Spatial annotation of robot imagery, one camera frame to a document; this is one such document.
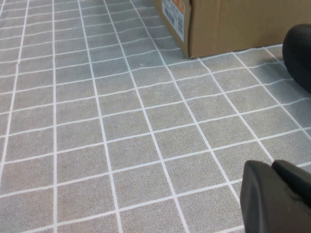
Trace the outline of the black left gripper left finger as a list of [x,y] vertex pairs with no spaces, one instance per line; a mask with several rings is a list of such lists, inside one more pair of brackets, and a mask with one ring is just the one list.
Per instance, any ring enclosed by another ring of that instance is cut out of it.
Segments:
[[240,205],[247,233],[309,233],[311,211],[274,212],[271,184],[276,177],[272,165],[248,160],[244,164]]

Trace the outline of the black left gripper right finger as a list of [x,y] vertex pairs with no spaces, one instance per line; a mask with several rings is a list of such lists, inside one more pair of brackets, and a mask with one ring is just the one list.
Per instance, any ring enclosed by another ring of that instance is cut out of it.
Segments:
[[276,177],[271,184],[271,209],[274,212],[311,210],[311,174],[284,160],[272,163]]

